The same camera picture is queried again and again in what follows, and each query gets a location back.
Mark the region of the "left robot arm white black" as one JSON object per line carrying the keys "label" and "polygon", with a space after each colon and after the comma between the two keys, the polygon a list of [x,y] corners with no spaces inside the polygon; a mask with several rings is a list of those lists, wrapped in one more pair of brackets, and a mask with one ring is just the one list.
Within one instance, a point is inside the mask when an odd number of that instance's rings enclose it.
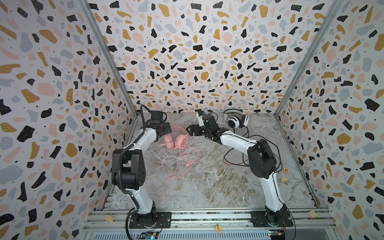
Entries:
{"label": "left robot arm white black", "polygon": [[139,135],[127,146],[113,151],[112,183],[134,203],[132,220],[149,228],[157,223],[157,209],[144,186],[146,167],[144,153],[160,137],[171,133],[167,114],[162,111],[149,111],[151,118],[145,120],[141,111],[142,129]]}

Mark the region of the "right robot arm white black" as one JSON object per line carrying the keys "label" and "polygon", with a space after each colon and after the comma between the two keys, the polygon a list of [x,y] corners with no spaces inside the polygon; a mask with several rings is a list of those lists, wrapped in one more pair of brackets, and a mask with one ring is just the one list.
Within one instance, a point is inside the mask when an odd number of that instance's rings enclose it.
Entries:
{"label": "right robot arm white black", "polygon": [[265,139],[251,140],[220,127],[215,117],[197,113],[199,123],[187,127],[190,136],[204,136],[220,145],[233,148],[248,157],[251,172],[260,180],[266,200],[264,224],[271,227],[294,227],[295,221],[281,198],[277,181],[277,159]]}

